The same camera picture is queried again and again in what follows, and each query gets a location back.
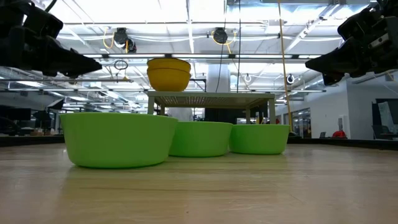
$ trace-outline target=yellow pole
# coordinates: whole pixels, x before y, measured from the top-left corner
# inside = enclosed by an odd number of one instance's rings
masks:
[[[290,131],[293,131],[292,113],[290,112],[290,101],[289,101],[289,96],[287,94],[285,45],[284,45],[284,32],[282,30],[282,13],[280,12],[280,1],[281,0],[278,0],[278,9],[279,9],[280,42],[281,42],[281,47],[282,47],[282,62],[284,64],[285,95],[286,95],[286,101],[287,101],[287,111],[288,111],[288,117],[289,117]]]

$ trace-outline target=wooden surface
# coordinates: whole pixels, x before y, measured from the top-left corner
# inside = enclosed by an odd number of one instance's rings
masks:
[[[0,148],[0,223],[397,223],[398,152],[288,145],[284,155],[73,166],[63,144]]]

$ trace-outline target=white wall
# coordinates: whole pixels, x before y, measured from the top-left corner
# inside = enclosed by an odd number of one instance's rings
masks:
[[[392,74],[398,80],[398,73]],[[343,130],[350,139],[373,139],[372,102],[376,99],[397,99],[398,94],[390,91],[384,85],[398,93],[398,82],[386,82],[379,77],[361,84],[353,84],[362,78],[348,78],[337,87],[326,87],[326,93],[310,93],[305,101],[290,103],[291,111],[305,108],[311,110],[312,138],[319,138],[326,131],[331,136],[338,130],[338,118],[343,117]],[[276,115],[287,113],[286,106],[277,107]]]
[[[373,139],[372,103],[375,103],[376,99],[398,98],[397,94],[383,86],[384,84],[398,92],[398,82],[386,82],[384,77],[379,77],[361,84],[352,84],[355,80],[349,79],[347,83],[351,138],[371,140]]]
[[[326,136],[331,136],[338,131],[338,118],[346,116],[343,130],[350,137],[348,118],[347,84],[342,81],[336,87],[326,87],[326,93],[310,93],[304,101],[290,102],[290,110],[298,111],[305,108],[311,110],[312,138],[319,138],[320,133],[326,131]],[[278,106],[276,115],[287,113],[287,106]]]

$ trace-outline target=red object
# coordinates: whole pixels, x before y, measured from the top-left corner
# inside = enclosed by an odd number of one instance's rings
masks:
[[[347,138],[347,136],[344,131],[336,131],[335,133],[333,133],[332,138]]]

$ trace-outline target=green bowl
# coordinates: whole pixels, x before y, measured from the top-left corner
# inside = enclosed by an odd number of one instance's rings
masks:
[[[122,113],[62,114],[69,159],[78,166],[129,168],[161,163],[178,120]]]
[[[169,154],[183,157],[222,156],[228,151],[232,124],[178,122]]]
[[[229,148],[242,154],[280,154],[285,151],[288,136],[289,125],[234,125]]]

